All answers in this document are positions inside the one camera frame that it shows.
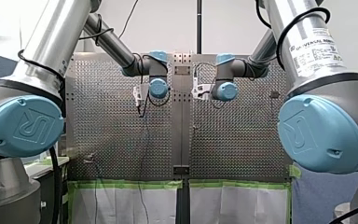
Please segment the vertical metal pole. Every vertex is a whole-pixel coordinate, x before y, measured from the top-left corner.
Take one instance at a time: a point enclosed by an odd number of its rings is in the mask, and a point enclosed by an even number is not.
[[[197,54],[202,54],[202,0],[197,0]]]

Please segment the wire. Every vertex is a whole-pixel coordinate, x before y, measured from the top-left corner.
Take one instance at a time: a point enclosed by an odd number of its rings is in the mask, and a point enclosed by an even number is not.
[[[51,163],[53,165],[53,178],[54,178],[54,205],[53,205],[53,215],[51,223],[57,223],[62,208],[62,176],[60,172],[60,166],[58,165],[58,158],[54,147],[51,147],[50,150]]]
[[[260,19],[260,21],[265,25],[267,26],[269,29],[271,29],[271,25],[266,22],[263,18],[263,16],[261,15],[261,12],[260,12],[260,1],[262,0],[255,0],[255,11],[257,13],[257,17],[258,19]]]
[[[358,214],[358,208],[350,211],[349,213],[347,213],[341,217],[334,219],[333,221],[330,222],[330,224],[339,224],[339,223],[341,223],[341,221],[347,219],[348,217],[353,217],[356,214]]]
[[[133,10],[135,10],[136,5],[138,4],[138,1],[139,1],[139,0],[135,0],[135,3],[134,3],[133,6],[132,6],[132,10],[131,10],[131,12],[130,12],[130,15],[129,15],[129,17],[128,17],[127,20],[126,20],[126,24],[124,25],[123,31],[121,32],[121,34],[120,34],[120,36],[119,36],[118,38],[121,38],[121,37],[124,35],[124,33],[126,32],[127,25],[129,24],[130,18],[131,18],[132,13],[133,13]]]
[[[326,20],[325,22],[328,23],[330,21],[331,18],[331,14],[330,11],[327,8],[324,7],[314,7],[311,8],[308,11],[305,11],[301,14],[298,14],[282,31],[278,42],[277,42],[277,51],[276,51],[276,55],[277,55],[277,60],[278,60],[278,64],[279,66],[284,70],[284,65],[281,59],[281,51],[282,51],[282,45],[283,45],[283,41],[286,38],[287,34],[290,32],[290,30],[301,20],[303,20],[305,17],[307,17],[310,13],[313,12],[324,12],[326,15]]]
[[[137,63],[138,73],[141,75],[141,84],[144,83],[144,60],[139,53],[133,53],[133,55],[138,57],[138,61],[141,63],[141,68],[139,68],[139,64]]]
[[[113,28],[108,28],[104,31],[102,31],[103,29],[103,17],[101,16],[101,14],[98,14],[98,22],[97,22],[97,27],[98,27],[98,31],[96,32],[97,34],[95,35],[89,35],[89,36],[85,36],[85,37],[80,37],[79,40],[85,40],[85,39],[92,39],[95,38],[95,45],[100,47],[101,45],[98,43],[98,40],[100,38],[100,35],[104,35],[107,32],[114,32],[115,30]]]
[[[138,179],[138,190],[139,190],[139,195],[141,197],[142,206],[144,207],[144,210],[145,210],[146,221],[147,221],[147,224],[149,224],[149,213],[147,211],[147,207],[146,207],[146,204],[145,204],[145,201],[144,201],[144,194],[143,194],[142,189],[141,189],[142,171],[144,170],[145,158],[146,158],[146,155],[147,155],[147,152],[148,152],[148,149],[149,149],[149,144],[150,144],[150,131],[149,131],[149,125],[148,125],[149,121],[148,121],[148,116],[145,115],[145,112],[144,112],[144,117],[145,117],[145,124],[146,124],[147,141],[146,141],[145,153],[141,158],[141,167],[140,167],[139,179]]]
[[[164,106],[164,105],[166,105],[166,104],[170,101],[170,98],[171,98],[171,90],[168,90],[168,97],[167,97],[167,99],[166,99],[163,103],[161,103],[161,104],[156,104],[156,103],[154,103],[154,102],[152,101],[152,99],[150,98],[150,95],[149,95],[149,94],[147,94],[147,98],[149,99],[150,104],[152,104],[153,106],[156,106],[156,107]]]
[[[32,64],[32,65],[34,65],[34,66],[36,66],[36,67],[41,67],[41,68],[43,68],[43,69],[45,69],[45,70],[48,70],[50,73],[52,73],[54,76],[56,76],[56,78],[61,82],[61,86],[60,86],[60,90],[59,90],[59,91],[62,91],[62,90],[63,90],[64,83],[65,83],[65,78],[63,78],[63,76],[61,76],[60,73],[56,72],[54,69],[52,69],[52,68],[50,68],[50,67],[47,67],[47,66],[45,66],[45,65],[43,65],[43,64],[40,64],[40,63],[37,63],[37,62],[35,62],[35,61],[28,60],[28,59],[24,58],[24,56],[22,55],[23,52],[24,52],[24,49],[20,50],[20,51],[17,53],[17,56],[18,56],[21,60],[25,61],[26,63],[30,63],[30,64]]]
[[[215,108],[215,109],[221,109],[221,108],[223,108],[224,106],[225,106],[225,104],[226,104],[226,102],[223,102],[220,106],[218,106],[218,105],[216,105],[214,102],[213,102],[213,93],[212,93],[212,91],[213,91],[213,87],[214,87],[214,84],[211,86],[211,92],[209,93],[210,94],[210,102],[211,102],[211,105],[213,106],[213,108]]]

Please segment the pegboard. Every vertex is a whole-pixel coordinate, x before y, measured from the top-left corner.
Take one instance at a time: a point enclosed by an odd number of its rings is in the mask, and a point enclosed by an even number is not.
[[[215,55],[195,55],[193,67],[214,59]],[[277,131],[286,79],[276,62],[269,69],[264,78],[235,78],[239,94],[232,102],[194,101],[190,178],[287,181],[290,159]],[[199,70],[199,84],[213,82],[213,66],[201,65]]]
[[[132,97],[139,83],[107,54],[74,56],[66,78],[70,179],[172,179],[171,100],[147,104],[139,118]]]
[[[185,64],[178,57],[185,54],[169,55],[170,101],[162,107],[148,104],[140,119],[132,97],[140,78],[122,76],[107,54],[74,56],[66,77],[69,178],[166,180],[173,179],[173,166],[184,165],[190,178],[287,182],[291,161],[277,133],[286,94],[279,65],[273,62],[265,78],[236,78],[237,99],[215,109],[210,101],[190,97],[191,74],[172,72]],[[215,59],[186,57],[191,71]],[[213,67],[202,66],[199,84],[212,83],[214,75]],[[271,98],[273,92],[279,97]]]

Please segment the silver robot arm segment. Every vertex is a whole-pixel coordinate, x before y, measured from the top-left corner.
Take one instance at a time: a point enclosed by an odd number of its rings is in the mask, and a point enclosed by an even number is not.
[[[98,14],[92,13],[87,18],[84,30],[89,35],[97,35],[109,29]],[[162,99],[167,95],[167,54],[164,51],[151,51],[148,55],[135,57],[114,32],[98,35],[97,43],[122,68],[127,77],[150,76],[148,92],[151,96]]]
[[[315,0],[264,6],[278,45],[282,40],[278,57],[291,88],[279,115],[284,149],[315,172],[358,171],[358,73],[345,67],[319,12],[325,10]]]
[[[58,141],[59,91],[88,15],[100,0],[49,0],[11,76],[0,78],[0,156],[31,157]]]

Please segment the metal post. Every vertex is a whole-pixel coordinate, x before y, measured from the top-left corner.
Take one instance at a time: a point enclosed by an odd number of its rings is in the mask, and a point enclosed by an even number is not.
[[[77,40],[96,0],[50,0],[23,52],[31,61],[43,64],[64,76]],[[19,61],[14,73],[2,79],[14,80],[59,97],[60,81],[49,71]]]
[[[89,35],[95,35],[98,32],[109,29],[109,26],[101,20],[102,27],[99,31],[98,15],[96,13],[89,14],[84,30]],[[109,54],[121,67],[129,67],[134,63],[135,57],[124,43],[113,33],[107,32],[99,36],[98,43],[104,51]]]
[[[197,0],[197,54],[202,54],[202,0]]]
[[[268,0],[264,1],[268,11],[269,20],[271,21],[272,31],[275,39],[278,41],[282,30],[299,14],[317,7],[318,4],[314,0]],[[299,72],[298,61],[295,53],[296,49],[302,49],[307,41],[329,39],[332,41],[331,47],[334,48],[330,53],[337,56],[337,47],[331,38],[324,21],[323,13],[311,13],[306,18],[298,22],[287,34],[282,45],[282,61],[285,71],[289,78],[291,88],[296,89],[312,80],[320,77],[332,76],[346,72],[347,69],[343,62],[336,60],[329,63],[316,66],[308,73]]]

